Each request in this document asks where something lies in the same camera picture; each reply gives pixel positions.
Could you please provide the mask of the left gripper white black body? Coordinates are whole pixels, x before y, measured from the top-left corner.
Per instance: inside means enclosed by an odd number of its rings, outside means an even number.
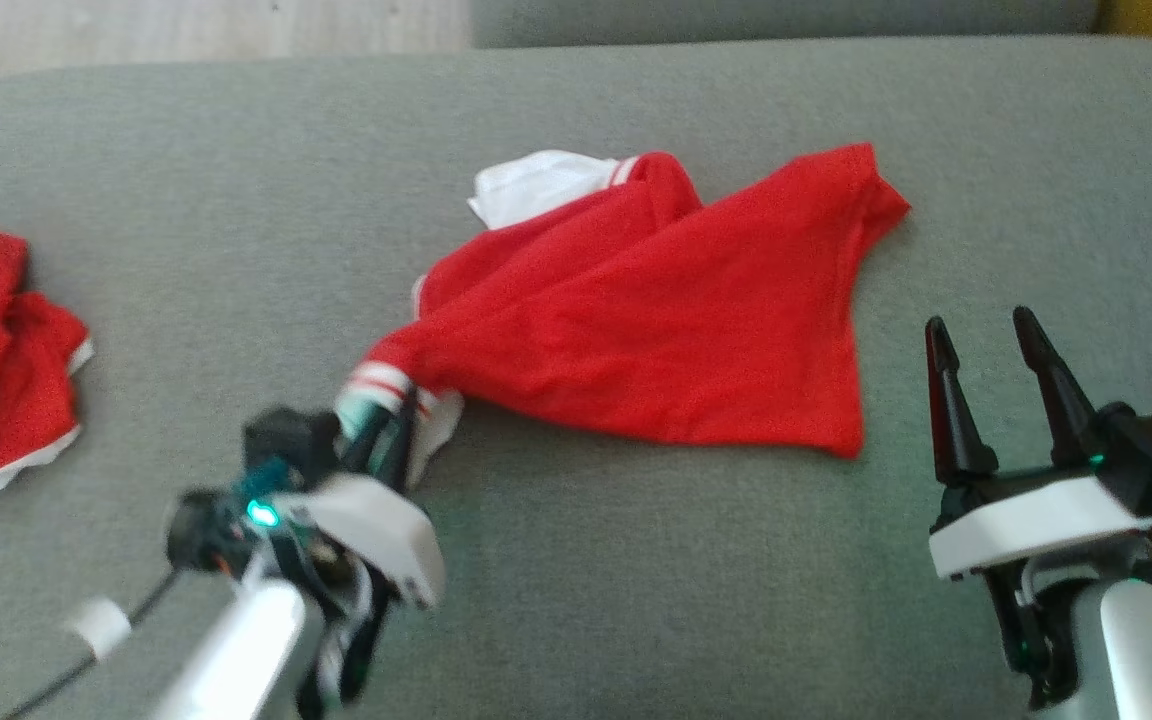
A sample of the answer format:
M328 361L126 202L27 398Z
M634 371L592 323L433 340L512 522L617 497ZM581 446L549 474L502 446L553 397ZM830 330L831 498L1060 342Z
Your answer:
M433 521L387 484L338 471L317 488L278 493L271 503L378 569L404 602L434 609L444 601L444 552Z

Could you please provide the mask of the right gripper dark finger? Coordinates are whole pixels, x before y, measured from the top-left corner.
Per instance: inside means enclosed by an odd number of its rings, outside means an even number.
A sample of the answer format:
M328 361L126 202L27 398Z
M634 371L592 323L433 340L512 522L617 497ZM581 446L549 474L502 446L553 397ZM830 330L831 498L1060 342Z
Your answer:
M998 470L996 452L983 442L958 381L960 361L941 316L925 323L929 415L935 480L946 487L987 479Z
M1041 393L1052 439L1052 464L1061 469L1094 467L1102 458L1102 441L1093 429L1094 407L1033 311L1015 306L1011 324L1021 356L1036 376Z

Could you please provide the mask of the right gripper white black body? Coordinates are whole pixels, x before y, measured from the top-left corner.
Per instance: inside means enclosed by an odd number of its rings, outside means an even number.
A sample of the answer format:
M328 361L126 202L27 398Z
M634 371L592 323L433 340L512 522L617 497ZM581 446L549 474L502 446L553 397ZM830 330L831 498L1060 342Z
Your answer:
M1038 473L943 488L929 551L950 579L1129 536L1152 541L1152 509L1129 509L1094 473Z

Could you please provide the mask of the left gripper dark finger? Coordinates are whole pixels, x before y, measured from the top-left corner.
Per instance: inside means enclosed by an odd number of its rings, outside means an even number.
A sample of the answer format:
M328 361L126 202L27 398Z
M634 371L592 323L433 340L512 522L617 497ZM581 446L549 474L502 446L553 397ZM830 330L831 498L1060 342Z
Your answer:
M419 406L402 406L387 429L384 483L393 491L407 491L417 429L419 429Z
M385 407L361 407L361 414L351 425L351 434L346 433L347 442L340 455L340 469L348 473L371 475L369 464L372 450L388 424L389 410Z

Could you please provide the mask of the red shirt with white sleeves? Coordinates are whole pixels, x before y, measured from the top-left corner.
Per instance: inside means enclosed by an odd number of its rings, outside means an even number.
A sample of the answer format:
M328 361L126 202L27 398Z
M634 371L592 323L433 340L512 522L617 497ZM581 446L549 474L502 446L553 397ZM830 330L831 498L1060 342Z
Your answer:
M869 143L703 202L668 152L543 150L482 169L476 237L335 400L348 439L419 392L410 480L468 397L664 445L864 445L852 291L909 202Z

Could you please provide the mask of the large grey sofa chaise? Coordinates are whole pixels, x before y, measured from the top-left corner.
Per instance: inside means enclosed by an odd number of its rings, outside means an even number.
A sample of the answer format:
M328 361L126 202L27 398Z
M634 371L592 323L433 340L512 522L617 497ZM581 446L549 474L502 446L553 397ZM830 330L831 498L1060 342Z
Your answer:
M467 407L419 502L448 566L348 720L1010 720L979 579L935 577L923 327L1005 468L1047 458L1011 309L1152 414L1152 41L1007 36L473 50L0 81L0 229L91 329L84 429L0 492L0 717L141 602L182 488L265 407L329 406L472 237L483 167L664 150L707 200L870 142L911 213L855 291L867 444L680 448Z

